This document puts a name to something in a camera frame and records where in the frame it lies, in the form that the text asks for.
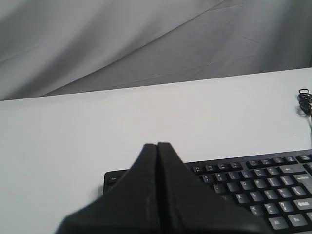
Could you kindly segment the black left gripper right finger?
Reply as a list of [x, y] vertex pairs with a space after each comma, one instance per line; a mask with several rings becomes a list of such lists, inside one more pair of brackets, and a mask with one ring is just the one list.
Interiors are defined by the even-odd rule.
[[269, 234], [264, 219], [226, 201], [182, 162], [170, 143], [158, 144], [158, 187], [166, 234]]

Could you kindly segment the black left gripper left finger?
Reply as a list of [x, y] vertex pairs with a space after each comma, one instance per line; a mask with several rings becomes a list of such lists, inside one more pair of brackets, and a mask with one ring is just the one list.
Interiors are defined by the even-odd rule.
[[143, 146], [137, 160], [102, 197], [68, 215], [58, 234], [157, 234], [157, 149]]

